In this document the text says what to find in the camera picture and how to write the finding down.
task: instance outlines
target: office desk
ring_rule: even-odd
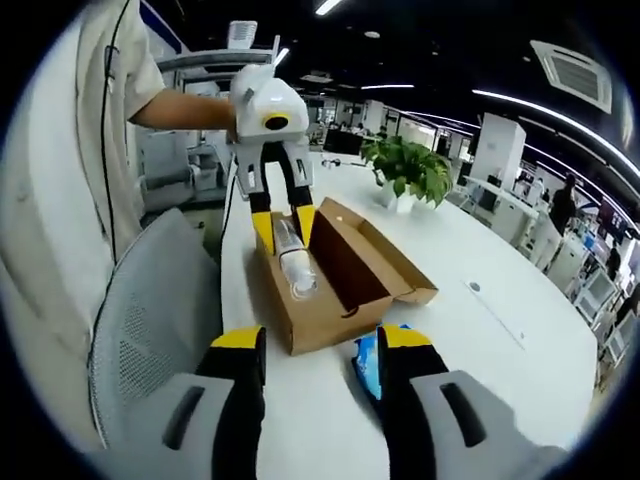
[[[494,215],[491,219],[491,230],[513,247],[518,248],[529,225],[538,218],[538,211],[515,195],[512,195],[511,192],[489,182],[473,177],[467,177],[467,180],[481,186],[500,199],[500,203],[494,209]]]
[[[503,190],[500,187],[496,187],[495,185],[492,185],[491,183],[485,180],[480,180],[479,178],[467,176],[466,179],[468,182],[475,183],[476,185],[481,186],[485,190],[488,190],[489,192],[493,193],[501,200],[506,200],[507,202],[512,203],[513,205],[518,207],[520,210],[522,210],[526,215],[531,217],[533,220],[538,218],[538,211],[535,208],[533,208],[528,203],[523,202],[518,197],[513,195],[511,192]]]
[[[319,154],[312,158],[314,202],[329,195],[366,217],[440,289],[425,307],[394,304],[384,321],[428,335],[451,370],[467,371],[514,409],[517,428],[531,441],[573,445],[591,402],[596,341],[562,293],[449,202],[397,216],[375,203],[379,187],[369,169],[329,170]],[[267,175],[273,209],[287,209],[277,166],[267,165]],[[268,328],[258,478],[388,479],[384,436],[349,364],[353,342],[298,357],[284,351],[254,257],[249,205],[237,193],[223,248],[222,309],[225,330]]]

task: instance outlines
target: person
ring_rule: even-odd
[[[520,176],[513,182],[513,193],[515,193],[516,197],[525,198],[525,190],[527,188],[527,182],[524,173],[520,174]]]
[[[116,26],[114,48],[110,49]],[[166,88],[149,51],[140,0],[96,0],[87,5],[76,67],[80,154],[103,231],[117,261],[141,232],[143,214],[142,198],[134,188],[136,179],[127,166],[126,121],[157,130],[227,130],[233,137],[235,112],[226,99]]]
[[[633,290],[631,291],[631,295],[626,298],[620,308],[615,313],[613,317],[613,323],[609,324],[609,327],[606,329],[603,338],[603,343],[607,341],[607,339],[613,333],[613,330],[622,323],[625,317],[629,314],[629,312],[633,312],[634,315],[638,315],[638,305],[640,304],[640,282],[638,282]]]
[[[542,178],[538,177],[533,181],[531,187],[529,188],[529,193],[527,193],[527,203],[535,207],[538,204],[538,200],[540,200],[543,192],[544,182],[542,181]]]
[[[575,184],[575,177],[572,174],[567,175],[564,188],[553,195],[549,215],[541,224],[539,232],[536,233],[529,260],[542,271],[549,266],[560,242],[562,242],[569,220],[576,214],[576,204],[573,200]]]
[[[616,280],[621,263],[622,259],[620,258],[620,253],[618,253],[618,243],[614,242],[609,252],[609,258],[607,259],[607,274],[612,282]]]
[[[364,135],[364,125],[362,122],[359,122],[357,126],[351,129],[351,133],[355,133],[356,135]]]

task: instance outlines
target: black cable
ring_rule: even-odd
[[[127,0],[122,7],[122,11],[120,12],[120,16],[118,17],[118,21],[116,22],[116,28],[113,30],[113,35],[111,36],[111,43],[109,44],[107,50],[107,61],[105,62],[105,72],[104,72],[104,88],[102,90],[102,110],[100,113],[100,153],[102,155],[102,174],[104,175],[104,188],[107,192],[107,205],[109,207],[109,227],[111,229],[111,251],[113,253],[113,262],[114,264],[117,262],[118,256],[116,255],[116,227],[115,222],[113,220],[113,202],[111,200],[111,189],[109,188],[109,171],[107,169],[107,152],[105,146],[105,122],[106,122],[106,113],[107,113],[107,92],[109,90],[109,78],[111,75],[111,62],[113,60],[113,51],[115,49],[116,37],[118,35],[118,30],[120,29],[120,23],[122,23],[122,19],[124,17],[125,12],[127,11],[127,7],[129,6],[129,2],[131,0]]]
[[[231,201],[233,200],[233,191],[236,186],[236,174],[233,173],[233,179],[231,180],[231,191],[229,192],[229,202],[227,206],[227,213],[225,214],[224,221],[222,222],[222,232],[220,233],[220,252],[218,257],[220,258],[220,271],[222,272],[222,242],[224,241],[224,234],[227,232],[227,224],[229,223],[229,214],[231,213]]]

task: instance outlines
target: gray mesh chair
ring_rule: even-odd
[[[108,447],[131,440],[135,408],[193,373],[222,333],[218,266],[177,209],[137,238],[113,274],[95,328],[90,392]]]

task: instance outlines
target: potted plant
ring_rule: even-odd
[[[416,201],[437,208],[453,186],[445,157],[402,137],[367,142],[361,157],[373,164],[383,203],[398,213],[408,213]]]

